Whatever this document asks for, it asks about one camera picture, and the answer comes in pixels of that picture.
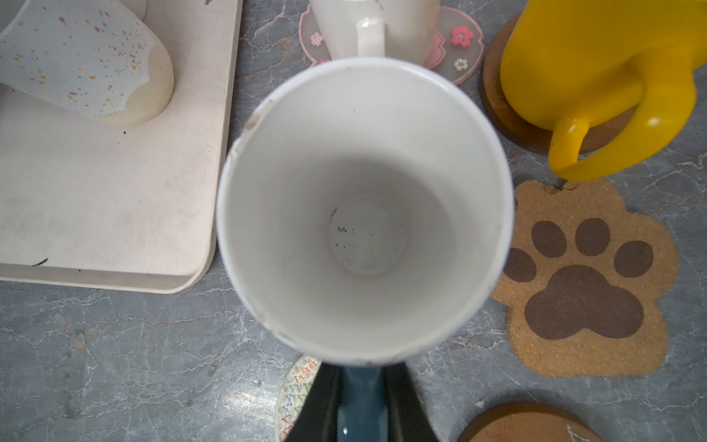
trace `gray marble countertop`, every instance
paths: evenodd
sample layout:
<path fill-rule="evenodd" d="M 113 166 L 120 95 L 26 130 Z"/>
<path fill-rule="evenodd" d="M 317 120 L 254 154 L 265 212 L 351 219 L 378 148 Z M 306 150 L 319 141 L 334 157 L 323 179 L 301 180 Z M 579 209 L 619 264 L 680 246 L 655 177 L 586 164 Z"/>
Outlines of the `gray marble countertop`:
<path fill-rule="evenodd" d="M 487 45 L 524 5 L 443 3 L 473 16 Z M 309 65 L 297 37 L 306 7 L 245 0 L 231 139 L 260 100 Z M 705 67 L 695 80 L 697 106 L 680 135 L 610 177 L 679 250 L 679 279 L 658 301 L 670 331 L 665 363 L 640 377 L 539 376 L 506 339 L 506 307 L 489 300 L 456 337 L 409 361 L 441 441 L 509 400 L 560 406 L 607 442 L 707 441 Z M 479 72 L 460 87 L 480 106 L 478 82 Z M 545 158 L 502 142 L 516 183 L 556 182 Z M 0 282 L 0 441 L 272 442 L 276 396 L 297 356 L 253 320 L 218 256 L 175 295 Z"/>

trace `tray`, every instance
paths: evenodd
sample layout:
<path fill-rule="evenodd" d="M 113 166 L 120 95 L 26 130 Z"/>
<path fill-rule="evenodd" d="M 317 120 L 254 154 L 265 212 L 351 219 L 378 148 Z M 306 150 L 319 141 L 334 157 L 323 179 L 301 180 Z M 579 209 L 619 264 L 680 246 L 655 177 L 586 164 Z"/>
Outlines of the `tray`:
<path fill-rule="evenodd" d="M 214 256 L 242 0 L 149 0 L 164 112 L 106 127 L 0 85 L 0 279 L 173 293 Z"/>

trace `pink flower coaster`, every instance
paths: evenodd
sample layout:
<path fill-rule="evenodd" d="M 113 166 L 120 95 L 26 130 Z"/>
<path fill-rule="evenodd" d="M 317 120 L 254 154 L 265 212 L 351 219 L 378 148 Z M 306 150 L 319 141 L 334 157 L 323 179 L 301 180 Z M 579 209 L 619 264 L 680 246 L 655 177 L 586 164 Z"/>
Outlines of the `pink flower coaster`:
<path fill-rule="evenodd" d="M 300 44 L 312 66 L 332 58 L 311 6 L 300 17 Z M 483 55 L 484 32 L 479 24 L 459 9 L 440 6 L 437 32 L 432 36 L 432 48 L 424 66 L 454 84 L 461 84 L 474 73 Z"/>

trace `speckled mug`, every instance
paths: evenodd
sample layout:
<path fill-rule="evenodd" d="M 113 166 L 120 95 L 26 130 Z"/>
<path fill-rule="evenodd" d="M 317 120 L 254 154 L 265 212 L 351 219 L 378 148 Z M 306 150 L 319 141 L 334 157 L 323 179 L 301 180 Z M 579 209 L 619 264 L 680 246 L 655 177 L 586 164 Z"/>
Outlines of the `speckled mug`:
<path fill-rule="evenodd" d="M 0 83 L 108 124 L 162 112 L 174 71 L 119 0 L 2 0 Z"/>

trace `blue mug handle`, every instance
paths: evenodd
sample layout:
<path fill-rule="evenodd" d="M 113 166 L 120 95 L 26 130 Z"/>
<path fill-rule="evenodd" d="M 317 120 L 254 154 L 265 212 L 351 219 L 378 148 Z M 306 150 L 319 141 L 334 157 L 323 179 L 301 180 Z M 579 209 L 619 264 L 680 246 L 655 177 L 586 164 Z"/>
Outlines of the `blue mug handle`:
<path fill-rule="evenodd" d="M 343 367 L 337 442 L 387 442 L 388 411 L 381 367 Z"/>

